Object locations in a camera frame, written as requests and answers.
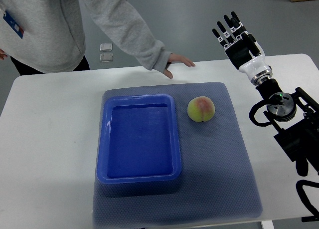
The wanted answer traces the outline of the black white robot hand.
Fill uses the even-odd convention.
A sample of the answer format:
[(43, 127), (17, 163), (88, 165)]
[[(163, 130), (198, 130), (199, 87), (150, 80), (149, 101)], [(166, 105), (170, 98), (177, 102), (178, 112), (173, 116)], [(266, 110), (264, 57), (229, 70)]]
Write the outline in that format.
[(212, 29), (212, 33), (223, 47), (225, 54), (241, 73), (247, 75), (249, 81), (261, 85), (272, 78), (272, 69), (265, 63), (265, 53), (254, 36), (247, 31), (237, 14), (232, 11), (231, 17), (224, 16), (229, 30), (218, 21), (220, 31)]

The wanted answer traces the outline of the person's other hand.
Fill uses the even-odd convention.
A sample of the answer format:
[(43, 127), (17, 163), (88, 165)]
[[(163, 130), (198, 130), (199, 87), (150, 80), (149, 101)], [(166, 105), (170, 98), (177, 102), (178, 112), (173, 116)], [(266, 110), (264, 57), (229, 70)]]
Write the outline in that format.
[(2, 49), (0, 49), (0, 60), (5, 60), (6, 58), (7, 54)]

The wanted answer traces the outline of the person's bare hand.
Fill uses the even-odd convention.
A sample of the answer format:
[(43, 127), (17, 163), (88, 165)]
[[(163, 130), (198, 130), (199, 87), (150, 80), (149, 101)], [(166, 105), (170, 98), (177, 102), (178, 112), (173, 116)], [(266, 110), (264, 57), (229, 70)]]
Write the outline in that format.
[(190, 59), (188, 59), (187, 57), (180, 54), (171, 53), (168, 58), (166, 67), (163, 71), (163, 74), (169, 79), (173, 79), (173, 74), (168, 70), (168, 67), (174, 62), (183, 63), (187, 67), (195, 67), (195, 63), (191, 61)]

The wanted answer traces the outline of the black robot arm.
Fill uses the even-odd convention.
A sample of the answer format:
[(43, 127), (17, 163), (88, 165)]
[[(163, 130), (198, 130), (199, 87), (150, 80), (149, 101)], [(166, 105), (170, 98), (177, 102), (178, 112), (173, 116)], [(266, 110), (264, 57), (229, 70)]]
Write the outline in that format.
[[(272, 125), (277, 130), (274, 138), (289, 159), (296, 163), (299, 176), (308, 175), (309, 165), (318, 171), (319, 104), (300, 87), (292, 94), (283, 92), (270, 76), (263, 76), (254, 84), (263, 100), (251, 108), (251, 122), (259, 127)], [(287, 129), (277, 124), (292, 120), (298, 108), (303, 112), (302, 120)]]

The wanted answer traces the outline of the grey sweatshirt sleeve forearm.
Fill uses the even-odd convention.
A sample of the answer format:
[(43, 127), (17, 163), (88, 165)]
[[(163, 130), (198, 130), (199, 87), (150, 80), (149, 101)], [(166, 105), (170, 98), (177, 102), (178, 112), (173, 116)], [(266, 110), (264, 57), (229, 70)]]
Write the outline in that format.
[(155, 39), (146, 22), (127, 0), (82, 0), (94, 23), (123, 52), (147, 70), (164, 73), (171, 52)]

